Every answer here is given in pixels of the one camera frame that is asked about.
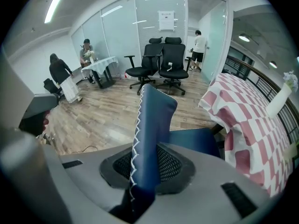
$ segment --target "ceiling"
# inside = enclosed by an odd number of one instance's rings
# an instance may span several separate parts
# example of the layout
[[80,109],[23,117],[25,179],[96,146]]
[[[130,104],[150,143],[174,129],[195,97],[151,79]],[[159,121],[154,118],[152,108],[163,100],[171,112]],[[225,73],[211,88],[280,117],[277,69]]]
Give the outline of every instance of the ceiling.
[[188,0],[188,29],[197,30],[199,20],[220,2],[221,0]]
[[51,1],[30,0],[27,3],[4,41],[7,56],[45,34],[69,30],[74,20],[95,0],[61,0],[51,22],[44,24]]
[[[232,40],[259,57],[270,69],[273,68],[269,62],[275,61],[279,74],[295,70],[298,75],[297,50],[279,15],[273,9],[243,14],[234,14]],[[250,42],[241,40],[241,33],[249,35]],[[264,53],[264,58],[257,55],[258,50]]]

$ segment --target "white tablecloth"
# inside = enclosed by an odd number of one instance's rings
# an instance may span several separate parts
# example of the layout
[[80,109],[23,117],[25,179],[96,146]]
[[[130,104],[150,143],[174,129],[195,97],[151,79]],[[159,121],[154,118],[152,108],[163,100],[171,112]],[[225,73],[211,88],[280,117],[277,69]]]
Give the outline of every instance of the white tablecloth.
[[89,72],[91,70],[94,70],[97,73],[102,75],[103,72],[105,71],[106,67],[113,62],[116,63],[118,66],[117,58],[115,56],[112,56],[112,57],[108,57],[108,58],[96,61],[95,63],[82,68],[81,72],[86,76],[86,75],[89,75]]

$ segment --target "person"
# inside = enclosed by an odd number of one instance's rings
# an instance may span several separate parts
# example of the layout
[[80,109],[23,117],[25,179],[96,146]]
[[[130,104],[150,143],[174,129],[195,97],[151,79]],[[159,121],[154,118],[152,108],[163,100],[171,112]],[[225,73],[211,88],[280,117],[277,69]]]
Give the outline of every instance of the person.
[[[84,57],[84,54],[89,50],[93,50],[93,46],[90,44],[89,39],[85,39],[83,42],[83,47],[80,50],[80,63],[81,63],[82,68],[91,64],[90,58]],[[90,71],[88,71],[88,74],[86,72],[85,76],[88,79],[89,83],[94,84],[93,78],[90,75]]]
[[53,80],[62,88],[65,98],[69,103],[74,102],[76,99],[78,101],[82,100],[82,97],[79,96],[79,88],[71,79],[73,77],[72,71],[54,53],[50,55],[49,70]]
[[202,58],[204,57],[204,52],[206,49],[206,38],[201,35],[201,31],[196,30],[195,31],[195,48],[192,52],[192,58],[191,58],[191,67],[189,70],[196,70],[196,68],[199,68],[199,71],[201,71],[201,68],[199,65],[202,63]]

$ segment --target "paper sign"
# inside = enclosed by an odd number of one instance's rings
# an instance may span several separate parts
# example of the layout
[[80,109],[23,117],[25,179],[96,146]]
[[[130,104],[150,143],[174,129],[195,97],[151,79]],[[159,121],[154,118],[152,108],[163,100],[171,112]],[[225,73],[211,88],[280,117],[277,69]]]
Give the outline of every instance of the paper sign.
[[158,11],[159,13],[159,30],[174,31],[174,11]]

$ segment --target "vase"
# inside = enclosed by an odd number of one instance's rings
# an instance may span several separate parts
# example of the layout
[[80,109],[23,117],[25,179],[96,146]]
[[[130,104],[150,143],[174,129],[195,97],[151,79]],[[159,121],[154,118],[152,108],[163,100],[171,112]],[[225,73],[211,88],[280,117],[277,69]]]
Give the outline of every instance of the vase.
[[274,118],[284,107],[286,100],[288,99],[289,95],[291,94],[292,90],[290,87],[284,83],[280,92],[274,97],[274,99],[268,104],[266,107],[266,112],[268,116],[272,119]]

